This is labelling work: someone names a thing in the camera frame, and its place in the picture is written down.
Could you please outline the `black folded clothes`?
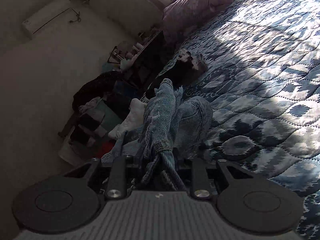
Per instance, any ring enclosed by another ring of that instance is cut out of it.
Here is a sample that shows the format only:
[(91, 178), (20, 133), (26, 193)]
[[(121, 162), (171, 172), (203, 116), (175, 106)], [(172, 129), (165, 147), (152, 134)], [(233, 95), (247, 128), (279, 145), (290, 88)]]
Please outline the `black folded clothes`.
[(151, 99), (155, 96), (155, 89), (158, 89), (164, 79), (170, 79), (174, 89), (181, 86), (188, 86), (197, 80), (208, 70), (208, 66), (201, 53), (195, 54), (187, 50), (181, 50), (173, 67), (156, 77), (146, 91), (145, 97)]

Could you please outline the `white wall air conditioner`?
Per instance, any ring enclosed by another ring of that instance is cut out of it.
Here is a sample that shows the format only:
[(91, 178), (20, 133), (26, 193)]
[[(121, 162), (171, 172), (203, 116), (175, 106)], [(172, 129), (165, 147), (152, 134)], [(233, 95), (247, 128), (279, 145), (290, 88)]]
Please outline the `white wall air conditioner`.
[(25, 35), (33, 39), (50, 22), (71, 9), (70, 0), (54, 0), (41, 8), (21, 24)]

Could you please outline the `blue white patterned quilt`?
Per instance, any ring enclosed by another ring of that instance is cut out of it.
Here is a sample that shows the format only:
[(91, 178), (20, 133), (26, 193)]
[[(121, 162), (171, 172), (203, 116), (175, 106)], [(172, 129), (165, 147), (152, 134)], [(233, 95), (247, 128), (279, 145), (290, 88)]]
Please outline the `blue white patterned quilt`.
[(319, 239), (319, 0), (234, 0), (181, 47), (208, 65), (183, 93), (213, 109), (206, 161), (237, 162), (298, 194), (297, 231)]

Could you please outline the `cluttered bedside shelf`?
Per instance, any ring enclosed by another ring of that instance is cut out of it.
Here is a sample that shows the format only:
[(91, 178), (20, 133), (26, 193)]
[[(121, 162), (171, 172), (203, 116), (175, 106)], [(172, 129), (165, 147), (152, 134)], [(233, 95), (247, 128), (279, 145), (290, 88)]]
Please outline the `cluttered bedside shelf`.
[(147, 31), (138, 33), (135, 43), (120, 42), (115, 46), (106, 61), (116, 71), (130, 68), (135, 61), (146, 60), (152, 53), (157, 52), (165, 44), (163, 31), (154, 25)]

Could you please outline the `pink pillow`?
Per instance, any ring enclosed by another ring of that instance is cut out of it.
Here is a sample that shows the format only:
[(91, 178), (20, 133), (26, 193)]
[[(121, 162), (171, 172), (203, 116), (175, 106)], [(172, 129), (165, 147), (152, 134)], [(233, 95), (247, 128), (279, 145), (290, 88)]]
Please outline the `pink pillow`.
[(233, 0), (176, 0), (164, 8), (162, 30), (168, 43), (176, 43), (191, 29), (224, 11)]

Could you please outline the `blue denim jacket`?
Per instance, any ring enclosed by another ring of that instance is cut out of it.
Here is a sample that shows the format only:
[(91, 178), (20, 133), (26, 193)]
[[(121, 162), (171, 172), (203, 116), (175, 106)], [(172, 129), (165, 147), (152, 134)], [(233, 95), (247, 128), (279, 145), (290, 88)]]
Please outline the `blue denim jacket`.
[(139, 170), (132, 186), (150, 190), (163, 185), (174, 191), (187, 188), (178, 175), (177, 162), (197, 150), (210, 128), (213, 109), (201, 96), (182, 100), (183, 88), (174, 89), (164, 79), (155, 97), (146, 105), (143, 124), (125, 132), (110, 152), (102, 157), (104, 165), (129, 155)]

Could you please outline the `white rolled quilted cloth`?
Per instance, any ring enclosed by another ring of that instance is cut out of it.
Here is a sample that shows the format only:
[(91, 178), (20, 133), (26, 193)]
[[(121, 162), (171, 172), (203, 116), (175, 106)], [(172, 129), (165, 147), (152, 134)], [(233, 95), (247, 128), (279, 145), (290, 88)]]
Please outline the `white rolled quilted cloth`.
[(108, 137), (113, 140), (119, 139), (124, 132), (131, 131), (143, 124), (143, 116), (146, 109), (147, 104), (141, 102), (137, 98), (131, 100), (130, 103), (130, 112), (125, 120), (116, 125), (112, 131), (108, 133)]

